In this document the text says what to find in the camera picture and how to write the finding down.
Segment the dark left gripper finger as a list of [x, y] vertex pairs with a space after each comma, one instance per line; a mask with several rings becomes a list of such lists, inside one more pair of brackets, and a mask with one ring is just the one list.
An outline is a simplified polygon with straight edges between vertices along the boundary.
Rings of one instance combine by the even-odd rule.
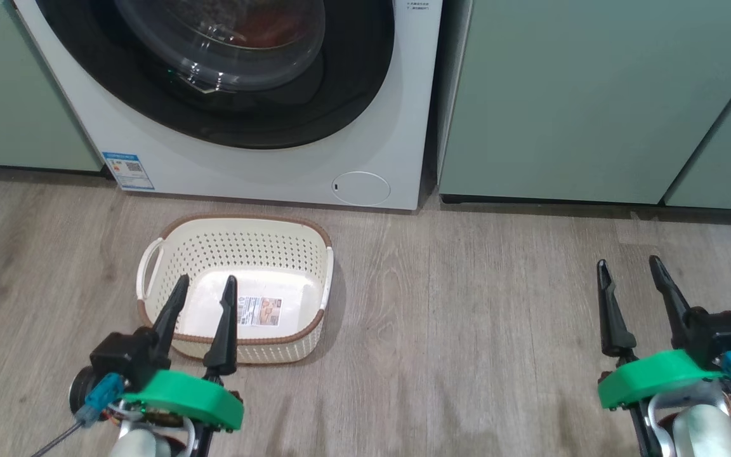
[[185, 306], [190, 277], [183, 274], [175, 283], [174, 289], [153, 324], [150, 361], [153, 366], [170, 366], [169, 357], [175, 325], [181, 310]]
[[236, 372], [238, 284], [234, 275], [227, 278], [220, 305], [221, 317], [216, 334], [211, 349], [203, 358], [205, 376], [229, 376]]

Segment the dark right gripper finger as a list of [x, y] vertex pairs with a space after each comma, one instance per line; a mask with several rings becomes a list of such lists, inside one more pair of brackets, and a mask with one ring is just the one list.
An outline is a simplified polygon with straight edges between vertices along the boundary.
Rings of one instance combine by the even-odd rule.
[[627, 329], [615, 295], [615, 281], [603, 258], [597, 262], [596, 277], [601, 351], [607, 357], [636, 357], [633, 349], [637, 340]]
[[673, 349], [685, 349], [688, 347], [688, 327], [685, 323], [685, 315], [691, 308], [661, 258], [651, 255], [648, 264], [655, 288], [664, 300], [668, 324], [672, 331], [672, 347]]

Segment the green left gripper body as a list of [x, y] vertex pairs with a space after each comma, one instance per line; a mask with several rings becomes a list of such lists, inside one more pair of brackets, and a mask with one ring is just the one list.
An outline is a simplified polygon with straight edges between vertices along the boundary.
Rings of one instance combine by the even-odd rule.
[[141, 408], [159, 409], [224, 431], [239, 431], [244, 405], [223, 385], [183, 371], [160, 370], [137, 392], [121, 397]]

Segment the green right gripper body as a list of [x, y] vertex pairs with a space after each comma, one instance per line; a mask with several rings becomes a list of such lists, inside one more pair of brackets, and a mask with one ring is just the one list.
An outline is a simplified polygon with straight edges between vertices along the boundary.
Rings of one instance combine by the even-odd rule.
[[597, 386], [598, 401], [601, 408], [617, 409], [656, 394], [724, 376], [720, 369], [701, 368], [682, 349], [661, 351], [627, 362], [604, 376]]

